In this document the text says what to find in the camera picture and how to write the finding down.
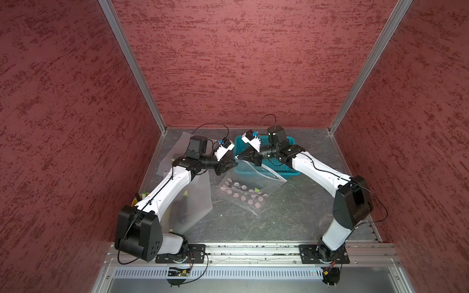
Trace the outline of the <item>clear zip-top bag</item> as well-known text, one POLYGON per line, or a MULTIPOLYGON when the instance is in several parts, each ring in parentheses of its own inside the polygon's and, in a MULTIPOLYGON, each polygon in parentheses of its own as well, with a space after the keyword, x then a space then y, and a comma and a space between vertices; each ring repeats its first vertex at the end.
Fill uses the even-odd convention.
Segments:
POLYGON ((163 233, 174 232, 184 234, 212 210, 210 175, 206 172, 197 176, 176 196, 175 200, 164 213, 161 221, 162 231, 163 233), (188 216, 185 223, 175 225, 171 221, 173 203, 179 200, 185 190, 189 192, 188 216))
POLYGON ((163 177, 167 174, 172 162, 185 154, 191 137, 192 134, 185 131, 169 131, 162 146, 156 175, 163 177))

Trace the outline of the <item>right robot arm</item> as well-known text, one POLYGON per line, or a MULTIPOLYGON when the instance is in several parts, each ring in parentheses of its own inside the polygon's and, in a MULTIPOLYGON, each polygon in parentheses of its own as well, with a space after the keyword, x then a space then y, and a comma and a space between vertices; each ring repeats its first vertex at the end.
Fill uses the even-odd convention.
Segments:
POLYGON ((259 151, 251 146, 236 158, 256 166, 277 159, 318 183, 333 197, 333 221, 316 247, 316 257, 324 264, 338 258, 352 232, 374 209, 371 191, 364 178, 351 177, 325 165, 299 145, 262 146, 259 151))

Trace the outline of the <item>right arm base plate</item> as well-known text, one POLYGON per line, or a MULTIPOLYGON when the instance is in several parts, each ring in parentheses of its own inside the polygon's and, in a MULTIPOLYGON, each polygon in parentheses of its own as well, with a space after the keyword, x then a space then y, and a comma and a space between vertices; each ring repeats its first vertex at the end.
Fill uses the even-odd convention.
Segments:
POLYGON ((299 255, 302 264, 320 264, 330 266, 335 264, 349 264, 350 259, 345 245, 332 251, 326 245, 300 245, 299 255))

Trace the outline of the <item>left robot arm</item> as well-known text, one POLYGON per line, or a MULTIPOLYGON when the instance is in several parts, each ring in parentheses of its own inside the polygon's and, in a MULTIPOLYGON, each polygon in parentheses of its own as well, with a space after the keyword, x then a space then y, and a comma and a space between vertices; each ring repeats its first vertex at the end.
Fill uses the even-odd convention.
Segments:
POLYGON ((188 253, 186 238, 177 233, 163 233, 162 216, 199 172, 213 169, 220 176, 237 165, 232 158, 218 160, 214 155, 201 155, 197 159, 182 156, 174 160, 165 179, 148 196, 135 206, 126 205, 120 210, 114 247, 119 253, 147 262, 158 255, 185 257, 188 253))

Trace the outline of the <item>pink dotted zip-top bag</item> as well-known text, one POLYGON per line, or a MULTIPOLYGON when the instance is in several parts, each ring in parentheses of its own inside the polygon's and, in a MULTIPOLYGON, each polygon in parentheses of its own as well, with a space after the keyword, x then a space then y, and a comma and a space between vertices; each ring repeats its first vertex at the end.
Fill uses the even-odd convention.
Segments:
POLYGON ((257 167, 251 162, 242 160, 237 160, 237 163, 237 167, 224 174, 222 181, 215 189, 215 193, 217 196, 259 216, 266 209, 266 205, 274 193, 287 180, 264 165, 257 167), (269 194, 269 197, 253 198, 233 191, 233 186, 242 185, 249 188, 258 188, 269 194))

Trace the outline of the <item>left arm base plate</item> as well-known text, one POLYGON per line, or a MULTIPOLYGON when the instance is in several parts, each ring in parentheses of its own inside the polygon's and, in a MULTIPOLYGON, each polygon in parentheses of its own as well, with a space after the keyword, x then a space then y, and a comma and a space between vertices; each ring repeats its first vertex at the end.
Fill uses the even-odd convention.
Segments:
POLYGON ((203 264, 206 260, 205 244, 183 245, 177 254, 157 255, 155 263, 158 264, 203 264))

